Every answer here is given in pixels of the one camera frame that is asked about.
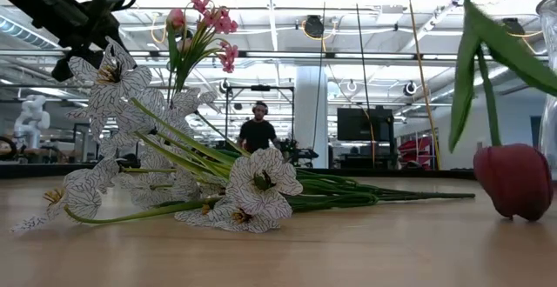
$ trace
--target white robot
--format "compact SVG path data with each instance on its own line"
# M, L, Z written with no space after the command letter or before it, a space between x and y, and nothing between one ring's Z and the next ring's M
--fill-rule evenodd
M41 130L50 127L50 114L43 111L46 98L44 96L27 96L21 105L21 114L14 125L14 139L17 149L23 145L30 149L38 149L41 141Z

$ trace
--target television screen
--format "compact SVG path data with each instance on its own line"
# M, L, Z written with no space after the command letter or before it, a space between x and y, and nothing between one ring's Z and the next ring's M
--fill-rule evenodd
M393 134L393 111L370 109L369 120L362 109L337 109L338 140L371 140L370 121L373 137L377 142L389 142Z

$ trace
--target glass vase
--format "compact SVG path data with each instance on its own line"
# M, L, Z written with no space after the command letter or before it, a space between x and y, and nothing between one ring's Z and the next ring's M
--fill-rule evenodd
M557 0L543 0L536 9L546 41L549 67L557 71ZM540 152L546 157L552 176L557 174L557 97L547 95L541 116Z

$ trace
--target wooden table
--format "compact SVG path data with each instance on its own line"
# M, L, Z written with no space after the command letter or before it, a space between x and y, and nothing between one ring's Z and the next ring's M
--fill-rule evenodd
M475 200L299 214L262 235L189 227L172 217L103 226L11 225L44 209L61 177L0 181L2 286L544 287L557 285L557 209L538 224L501 220L475 182L362 179ZM118 189L99 218L137 211Z

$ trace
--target man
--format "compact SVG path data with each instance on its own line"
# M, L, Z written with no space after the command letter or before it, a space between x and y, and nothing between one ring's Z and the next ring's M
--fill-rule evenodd
M257 101L252 109L253 119L245 122L240 130L238 145L242 146L245 141L245 149L253 153L257 149L269 148L269 140L272 140L277 149L280 149L279 139L272 125L263 118L269 112L267 104Z

